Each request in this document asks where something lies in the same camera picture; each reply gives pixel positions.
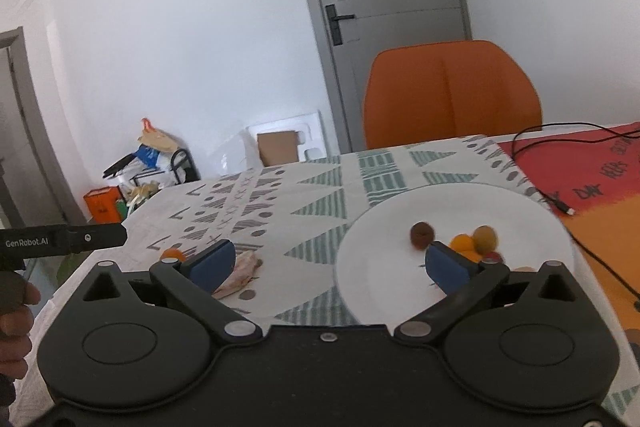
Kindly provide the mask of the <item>person's left hand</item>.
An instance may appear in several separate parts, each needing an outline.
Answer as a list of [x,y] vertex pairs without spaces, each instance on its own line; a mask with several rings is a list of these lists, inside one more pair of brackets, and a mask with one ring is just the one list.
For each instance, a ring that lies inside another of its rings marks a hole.
[[30,309],[41,300],[40,291],[15,272],[1,273],[1,412],[15,400],[14,381],[28,371],[32,351],[29,333],[34,325]]

